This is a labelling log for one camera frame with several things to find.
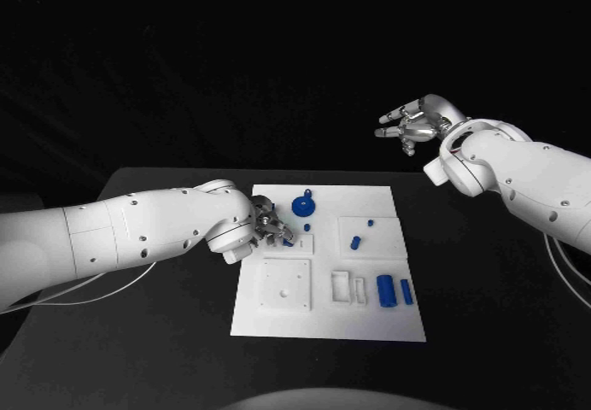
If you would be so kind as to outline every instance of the dark table surface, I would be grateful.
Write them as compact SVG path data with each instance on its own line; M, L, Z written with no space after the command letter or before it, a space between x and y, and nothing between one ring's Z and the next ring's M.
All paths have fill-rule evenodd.
M426 343L230 337L241 267L200 244L102 301L32 309L0 365L0 408L210 409L307 387L470 409L591 408L591 314L494 193L468 198L419 173L124 168L99 199L212 179L246 194L253 184L392 187ZM145 267L60 302L101 296Z

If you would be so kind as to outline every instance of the blue object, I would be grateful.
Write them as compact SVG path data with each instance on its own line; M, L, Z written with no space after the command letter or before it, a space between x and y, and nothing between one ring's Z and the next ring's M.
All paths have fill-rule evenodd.
M403 279L401 281L401 286L402 286L403 301L408 305L411 305L413 303L413 301L412 301L412 294L409 293L409 281L408 281L408 279Z
M291 211L301 217L310 216L317 209L311 199L311 190L304 191L304 196L298 196L291 203Z
M360 237L353 237L353 242L350 243L350 248L353 250L357 250L359 244L360 244Z
M393 308L398 305L396 294L393 293L393 281L390 275L377 276L379 306Z

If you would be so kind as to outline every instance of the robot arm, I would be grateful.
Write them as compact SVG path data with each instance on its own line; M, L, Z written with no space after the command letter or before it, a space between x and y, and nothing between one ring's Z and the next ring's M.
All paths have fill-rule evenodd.
M379 122L401 125L376 130L398 137L413 155L415 143L438 137L439 155L425 165L435 185L451 181L475 196L501 195L510 213L539 231L591 254L591 160L499 120L473 120L439 96L428 95L399 107Z
M292 234L271 201L226 180L0 214L0 311L49 286L183 255L202 239L233 263L264 237Z

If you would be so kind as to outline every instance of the white platform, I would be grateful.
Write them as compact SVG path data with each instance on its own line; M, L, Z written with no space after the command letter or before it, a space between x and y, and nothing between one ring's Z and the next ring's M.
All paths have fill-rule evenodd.
M305 218L291 211L291 201L311 189L315 212ZM275 204L275 211L291 230L298 235L313 235L313 255L297 249L265 251L265 244L253 249L252 255L241 262L241 281L233 309L233 336L313 337L331 339L386 340L425 342L418 297L412 287L406 259L366 260L343 259L340 255L340 217L362 217L377 220L396 218L390 188L383 186L344 185L255 185L252 195L266 196ZM398 250L403 239L399 236ZM310 304L308 311L261 306L265 259L295 259L310 264ZM354 278L363 278L366 304L334 304L331 293L331 272L350 274L350 289L354 292ZM398 306L380 307L376 276L390 274L396 291ZM409 280L415 304L403 304L401 279ZM284 290L281 282L272 292Z

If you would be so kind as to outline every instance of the robotic hand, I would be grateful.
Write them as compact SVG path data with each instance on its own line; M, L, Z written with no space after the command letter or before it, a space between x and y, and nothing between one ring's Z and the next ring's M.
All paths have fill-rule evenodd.
M380 138L399 138L408 156L415 144L438 137L439 155L424 170L435 185L451 181L467 196L491 190L510 213L571 246L591 254L591 160L565 149L533 142L499 120L465 117L432 94L379 118Z
M0 214L0 312L49 286L183 255L206 239L232 264L292 233L264 196L233 182L130 193L82 206Z

